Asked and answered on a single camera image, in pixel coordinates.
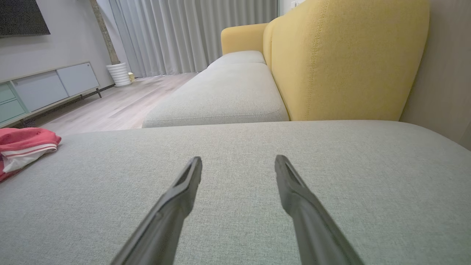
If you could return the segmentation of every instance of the white curtain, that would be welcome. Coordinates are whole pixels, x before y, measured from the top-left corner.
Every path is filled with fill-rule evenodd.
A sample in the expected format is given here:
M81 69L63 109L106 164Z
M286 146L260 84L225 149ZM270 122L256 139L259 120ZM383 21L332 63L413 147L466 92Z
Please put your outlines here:
M137 77L201 72L222 56L226 27L266 23L278 0L110 0Z

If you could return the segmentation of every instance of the gray sofa cushion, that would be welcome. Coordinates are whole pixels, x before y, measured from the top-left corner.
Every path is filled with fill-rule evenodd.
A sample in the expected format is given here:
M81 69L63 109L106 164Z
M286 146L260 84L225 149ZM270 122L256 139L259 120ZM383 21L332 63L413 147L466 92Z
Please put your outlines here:
M247 64L247 63L261 63L265 64L265 58L263 54L257 50L245 50L231 52L223 55L219 59L211 63L208 68L221 65L230 65L230 64Z
M286 155L366 264L468 264L471 152L387 121L84 133L0 183L0 264L108 264L192 156L175 264L298 264L278 195Z
M160 102L143 127L288 121L265 64L221 65L202 71Z

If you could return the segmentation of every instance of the red towel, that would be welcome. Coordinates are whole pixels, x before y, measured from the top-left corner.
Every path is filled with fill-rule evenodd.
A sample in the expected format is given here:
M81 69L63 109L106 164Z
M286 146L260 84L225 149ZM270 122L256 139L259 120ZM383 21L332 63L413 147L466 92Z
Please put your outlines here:
M37 160L57 150L61 138L42 128L0 129L0 182Z

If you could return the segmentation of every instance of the yellow armrest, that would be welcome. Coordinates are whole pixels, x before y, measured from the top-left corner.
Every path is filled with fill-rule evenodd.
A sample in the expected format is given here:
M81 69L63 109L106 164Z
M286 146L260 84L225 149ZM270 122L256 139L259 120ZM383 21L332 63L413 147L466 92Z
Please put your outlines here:
M222 54L243 50L263 53L263 31L268 23L225 28L221 32Z

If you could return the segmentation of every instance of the white planter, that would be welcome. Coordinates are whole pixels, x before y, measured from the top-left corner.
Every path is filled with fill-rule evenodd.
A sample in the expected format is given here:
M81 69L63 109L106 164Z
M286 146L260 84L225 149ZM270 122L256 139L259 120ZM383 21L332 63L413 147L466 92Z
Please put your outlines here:
M106 66L114 80L115 87L127 86L131 84L126 63Z

